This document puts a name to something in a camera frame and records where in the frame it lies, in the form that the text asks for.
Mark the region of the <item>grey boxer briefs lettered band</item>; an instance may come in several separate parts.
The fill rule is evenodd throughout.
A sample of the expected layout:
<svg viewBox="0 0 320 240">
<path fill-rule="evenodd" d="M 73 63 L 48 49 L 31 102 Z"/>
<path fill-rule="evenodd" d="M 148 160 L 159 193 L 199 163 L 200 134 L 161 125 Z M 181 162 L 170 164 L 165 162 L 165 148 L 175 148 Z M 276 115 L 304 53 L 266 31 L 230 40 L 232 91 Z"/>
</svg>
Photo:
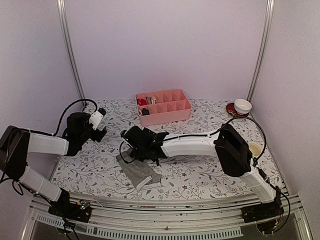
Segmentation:
<svg viewBox="0 0 320 240">
<path fill-rule="evenodd" d="M 116 156 L 126 177 L 131 181 L 138 192 L 160 188 L 162 175 L 156 173 L 146 162 L 133 160 L 131 151 L 124 151 Z"/>
</svg>

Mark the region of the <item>pink divided organizer box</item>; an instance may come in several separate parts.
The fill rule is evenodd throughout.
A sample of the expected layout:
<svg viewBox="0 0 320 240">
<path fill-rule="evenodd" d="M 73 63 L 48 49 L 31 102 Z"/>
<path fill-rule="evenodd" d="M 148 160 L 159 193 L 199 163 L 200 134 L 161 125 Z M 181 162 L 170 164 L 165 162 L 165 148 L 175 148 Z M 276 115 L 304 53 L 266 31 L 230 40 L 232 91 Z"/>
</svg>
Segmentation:
<svg viewBox="0 0 320 240">
<path fill-rule="evenodd" d="M 138 105 L 137 99 L 155 96 L 156 104 Z M 182 89 L 169 89 L 135 95 L 138 117 L 142 126 L 164 124 L 188 120 L 191 117 L 192 105 Z M 147 108 L 150 115 L 141 115 L 141 110 Z"/>
</svg>

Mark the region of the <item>grey underwear cream waistband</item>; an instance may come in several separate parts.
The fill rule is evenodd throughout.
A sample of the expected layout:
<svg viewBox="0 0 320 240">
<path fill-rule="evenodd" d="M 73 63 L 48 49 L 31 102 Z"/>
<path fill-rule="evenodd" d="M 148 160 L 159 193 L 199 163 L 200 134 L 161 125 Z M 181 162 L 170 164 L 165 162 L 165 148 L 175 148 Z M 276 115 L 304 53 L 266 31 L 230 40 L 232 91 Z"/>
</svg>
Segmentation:
<svg viewBox="0 0 320 240">
<path fill-rule="evenodd" d="M 146 97 L 146 103 L 147 103 L 148 105 L 154 105 L 154 104 L 156 104 L 156 103 L 157 103 L 157 98 L 156 98 L 156 96 L 155 96 L 155 95 L 153 95 L 153 96 L 147 96 L 147 97 Z"/>
</svg>

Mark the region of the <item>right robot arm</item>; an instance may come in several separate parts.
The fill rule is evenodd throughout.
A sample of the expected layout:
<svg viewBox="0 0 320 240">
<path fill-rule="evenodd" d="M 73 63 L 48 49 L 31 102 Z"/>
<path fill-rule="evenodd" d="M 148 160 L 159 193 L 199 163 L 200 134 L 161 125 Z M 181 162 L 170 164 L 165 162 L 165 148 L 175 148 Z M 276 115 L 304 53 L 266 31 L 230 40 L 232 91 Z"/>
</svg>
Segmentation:
<svg viewBox="0 0 320 240">
<path fill-rule="evenodd" d="M 276 190 L 269 177 L 258 167 L 262 156 L 254 156 L 249 144 L 228 123 L 213 133 L 174 135 L 168 132 L 155 133 L 148 128 L 133 126 L 120 134 L 132 151 L 134 160 L 158 162 L 175 156 L 217 157 L 222 171 L 229 177 L 239 178 L 258 196 L 258 213 L 269 218 L 278 210 Z"/>
</svg>

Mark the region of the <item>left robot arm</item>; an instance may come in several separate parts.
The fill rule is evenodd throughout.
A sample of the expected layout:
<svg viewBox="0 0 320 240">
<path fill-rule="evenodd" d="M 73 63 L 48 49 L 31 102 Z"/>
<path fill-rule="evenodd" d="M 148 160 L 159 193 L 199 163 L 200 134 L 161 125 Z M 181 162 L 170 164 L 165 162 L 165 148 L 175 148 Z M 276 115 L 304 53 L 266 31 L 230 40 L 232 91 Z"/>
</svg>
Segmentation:
<svg viewBox="0 0 320 240">
<path fill-rule="evenodd" d="M 0 138 L 1 171 L 9 179 L 55 202 L 55 209 L 63 217 L 70 217 L 75 211 L 74 205 L 62 198 L 62 189 L 28 166 L 27 156 L 30 153 L 76 156 L 88 140 L 100 142 L 105 136 L 106 128 L 98 129 L 105 115 L 104 108 L 99 108 L 92 114 L 72 113 L 67 118 L 67 128 L 63 136 L 8 126 Z"/>
</svg>

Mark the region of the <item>floral table cloth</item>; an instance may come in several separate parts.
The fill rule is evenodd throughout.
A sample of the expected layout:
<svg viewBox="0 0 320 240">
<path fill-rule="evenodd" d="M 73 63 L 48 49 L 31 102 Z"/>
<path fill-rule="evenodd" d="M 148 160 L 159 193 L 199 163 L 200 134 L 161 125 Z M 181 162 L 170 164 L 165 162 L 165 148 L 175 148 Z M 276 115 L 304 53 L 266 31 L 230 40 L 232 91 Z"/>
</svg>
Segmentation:
<svg viewBox="0 0 320 240">
<path fill-rule="evenodd" d="M 154 132 L 178 135 L 213 132 L 231 116 L 226 106 L 231 100 L 191 99 L 191 117 L 185 121 L 148 126 Z M 100 124 L 107 127 L 101 142 L 88 141 L 75 157 L 61 157 L 51 182 L 67 191 L 98 197 L 132 200 L 198 200 L 250 195 L 252 191 L 238 178 L 225 175 L 217 155 L 177 156 L 159 160 L 159 166 L 146 161 L 162 175 L 160 187 L 137 191 L 117 163 L 116 156 L 122 142 L 120 132 L 132 126 L 141 127 L 134 100 L 97 101 L 107 111 Z M 249 143 L 263 149 L 264 141 L 256 125 L 246 119 L 231 122 Z M 259 159 L 259 167 L 270 177 L 274 186 L 285 187 L 268 151 Z"/>
</svg>

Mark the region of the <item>dark rolled cloth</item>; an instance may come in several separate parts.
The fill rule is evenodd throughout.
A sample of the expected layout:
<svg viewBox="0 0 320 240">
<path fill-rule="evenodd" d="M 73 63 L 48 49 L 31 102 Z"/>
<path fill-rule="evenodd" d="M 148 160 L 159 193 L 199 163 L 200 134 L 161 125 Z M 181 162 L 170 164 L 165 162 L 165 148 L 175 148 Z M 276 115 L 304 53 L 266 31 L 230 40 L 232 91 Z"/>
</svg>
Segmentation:
<svg viewBox="0 0 320 240">
<path fill-rule="evenodd" d="M 150 115 L 150 112 L 149 112 L 149 110 L 147 108 L 143 108 L 141 110 L 141 115 L 142 116 L 148 116 L 148 115 Z"/>
</svg>

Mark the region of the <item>red rolled cloth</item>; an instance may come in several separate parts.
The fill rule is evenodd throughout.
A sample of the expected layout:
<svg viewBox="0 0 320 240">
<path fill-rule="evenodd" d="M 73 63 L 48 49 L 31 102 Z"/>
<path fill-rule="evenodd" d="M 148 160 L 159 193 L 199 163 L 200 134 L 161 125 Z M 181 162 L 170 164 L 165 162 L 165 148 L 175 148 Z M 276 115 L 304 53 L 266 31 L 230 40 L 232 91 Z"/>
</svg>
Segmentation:
<svg viewBox="0 0 320 240">
<path fill-rule="evenodd" d="M 139 106 L 147 105 L 147 101 L 145 99 L 143 99 L 143 98 L 138 98 L 137 99 L 137 103 L 138 103 Z"/>
</svg>

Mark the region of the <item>red patterned saucer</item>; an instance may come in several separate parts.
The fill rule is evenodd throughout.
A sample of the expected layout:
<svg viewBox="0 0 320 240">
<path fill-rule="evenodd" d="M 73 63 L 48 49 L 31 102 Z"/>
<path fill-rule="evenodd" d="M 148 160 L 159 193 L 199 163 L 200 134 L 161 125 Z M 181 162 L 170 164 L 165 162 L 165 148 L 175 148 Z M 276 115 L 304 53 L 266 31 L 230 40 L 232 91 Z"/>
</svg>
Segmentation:
<svg viewBox="0 0 320 240">
<path fill-rule="evenodd" d="M 236 110 L 235 110 L 235 107 L 234 107 L 234 103 L 231 102 L 231 103 L 228 103 L 226 105 L 226 111 L 229 115 L 233 116 L 233 117 L 247 117 L 249 115 L 249 113 L 246 113 L 246 114 L 240 114 L 238 113 Z"/>
</svg>

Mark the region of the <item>white small bowl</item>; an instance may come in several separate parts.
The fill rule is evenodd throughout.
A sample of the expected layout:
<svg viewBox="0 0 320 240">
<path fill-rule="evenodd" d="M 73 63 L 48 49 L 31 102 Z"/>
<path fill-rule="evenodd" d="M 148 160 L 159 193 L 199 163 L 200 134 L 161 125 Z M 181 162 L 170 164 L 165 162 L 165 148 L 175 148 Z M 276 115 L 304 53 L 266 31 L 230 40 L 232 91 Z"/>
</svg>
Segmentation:
<svg viewBox="0 0 320 240">
<path fill-rule="evenodd" d="M 252 110 L 252 104 L 245 100 L 238 98 L 234 101 L 234 109 L 240 115 L 246 115 Z"/>
</svg>

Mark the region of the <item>cream ceramic mug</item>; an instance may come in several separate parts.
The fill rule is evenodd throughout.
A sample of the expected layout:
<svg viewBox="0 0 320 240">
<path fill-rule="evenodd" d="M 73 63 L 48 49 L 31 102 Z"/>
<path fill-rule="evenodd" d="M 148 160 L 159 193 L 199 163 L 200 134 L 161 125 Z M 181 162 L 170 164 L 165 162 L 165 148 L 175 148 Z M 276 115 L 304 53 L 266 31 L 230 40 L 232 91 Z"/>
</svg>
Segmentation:
<svg viewBox="0 0 320 240">
<path fill-rule="evenodd" d="M 262 153 L 262 148 L 257 143 L 249 142 L 248 146 L 254 158 L 258 158 L 259 155 Z"/>
</svg>

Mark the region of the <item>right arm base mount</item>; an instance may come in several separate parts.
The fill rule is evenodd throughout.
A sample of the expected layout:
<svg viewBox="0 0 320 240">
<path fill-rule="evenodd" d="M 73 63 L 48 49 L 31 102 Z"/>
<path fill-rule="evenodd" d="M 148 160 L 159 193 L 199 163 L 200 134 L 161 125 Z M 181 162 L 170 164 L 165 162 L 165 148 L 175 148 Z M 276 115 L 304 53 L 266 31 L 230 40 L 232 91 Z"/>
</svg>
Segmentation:
<svg viewBox="0 0 320 240">
<path fill-rule="evenodd" d="M 281 199 L 274 199 L 269 203 L 260 203 L 241 208 L 241 218 L 245 223 L 280 217 L 285 213 Z"/>
</svg>

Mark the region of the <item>left aluminium frame post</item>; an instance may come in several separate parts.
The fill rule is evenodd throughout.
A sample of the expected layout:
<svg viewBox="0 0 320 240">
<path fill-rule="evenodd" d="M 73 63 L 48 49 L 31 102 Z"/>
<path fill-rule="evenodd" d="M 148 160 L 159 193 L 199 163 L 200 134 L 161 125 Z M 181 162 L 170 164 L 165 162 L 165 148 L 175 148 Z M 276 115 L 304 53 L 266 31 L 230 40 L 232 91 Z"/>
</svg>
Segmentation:
<svg viewBox="0 0 320 240">
<path fill-rule="evenodd" d="M 62 30 L 62 36 L 64 39 L 65 43 L 65 48 L 70 64 L 70 69 L 71 73 L 73 76 L 75 88 L 78 94 L 78 97 L 80 99 L 85 98 L 85 91 L 83 88 L 83 85 L 81 83 L 77 63 L 76 63 L 76 58 L 75 54 L 73 51 L 73 46 L 72 46 L 72 39 L 70 35 L 70 30 L 69 30 L 69 25 L 68 25 L 68 18 L 67 18 L 67 11 L 66 11 L 66 1 L 65 0 L 57 0 L 57 10 L 58 10 L 58 16 L 59 16 L 59 21 L 61 25 L 61 30 Z"/>
</svg>

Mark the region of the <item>aluminium frame post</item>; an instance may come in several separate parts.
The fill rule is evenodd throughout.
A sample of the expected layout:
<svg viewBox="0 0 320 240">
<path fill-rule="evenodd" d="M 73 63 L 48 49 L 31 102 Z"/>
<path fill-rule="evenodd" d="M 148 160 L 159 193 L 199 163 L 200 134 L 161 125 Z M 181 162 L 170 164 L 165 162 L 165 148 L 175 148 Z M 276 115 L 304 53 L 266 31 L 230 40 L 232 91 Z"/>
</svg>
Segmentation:
<svg viewBox="0 0 320 240">
<path fill-rule="evenodd" d="M 76 63 L 76 58 L 75 54 L 73 51 L 73 46 L 72 46 L 72 39 L 70 35 L 70 30 L 69 30 L 69 25 L 68 25 L 68 18 L 67 18 L 67 11 L 66 11 L 66 1 L 65 0 L 57 0 L 57 10 L 58 10 L 58 16 L 59 16 L 59 21 L 61 25 L 61 30 L 62 30 L 62 36 L 64 39 L 65 43 L 65 48 L 70 64 L 70 69 L 71 73 L 73 76 L 75 88 L 78 94 L 78 97 L 80 99 L 85 98 L 85 91 L 83 88 L 83 85 L 81 83 L 77 63 Z"/>
<path fill-rule="evenodd" d="M 258 80 L 260 77 L 260 73 L 261 73 L 261 69 L 262 69 L 262 65 L 263 65 L 263 60 L 264 60 L 264 55 L 265 55 L 265 52 L 267 49 L 268 38 L 270 35 L 271 26 L 272 26 L 274 6 L 275 6 L 274 0 L 267 0 L 266 1 L 264 23 L 263 23 L 263 28 L 262 28 L 262 35 L 261 35 L 257 60 L 255 63 L 251 83 L 250 83 L 248 94 L 247 94 L 247 100 L 249 102 L 253 101 L 255 90 L 256 90 Z"/>
</svg>

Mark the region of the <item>right aluminium frame post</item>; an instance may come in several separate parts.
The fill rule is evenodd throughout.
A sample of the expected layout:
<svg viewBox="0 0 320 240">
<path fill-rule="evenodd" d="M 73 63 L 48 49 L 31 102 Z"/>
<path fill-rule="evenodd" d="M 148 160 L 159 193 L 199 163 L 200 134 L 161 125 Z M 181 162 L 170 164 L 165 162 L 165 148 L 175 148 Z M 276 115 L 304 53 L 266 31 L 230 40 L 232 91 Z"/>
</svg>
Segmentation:
<svg viewBox="0 0 320 240">
<path fill-rule="evenodd" d="M 272 26 L 274 6 L 275 6 L 274 0 L 267 0 L 266 1 L 264 23 L 263 23 L 263 28 L 262 28 L 262 35 L 261 35 L 257 60 L 255 63 L 251 83 L 250 83 L 248 94 L 247 94 L 247 100 L 249 102 L 253 101 L 255 90 L 256 90 L 258 80 L 260 77 L 260 73 L 261 73 L 261 69 L 262 69 L 262 65 L 263 65 L 263 60 L 264 60 L 264 55 L 265 55 L 265 52 L 267 49 L 268 38 L 270 35 L 271 26 Z"/>
</svg>

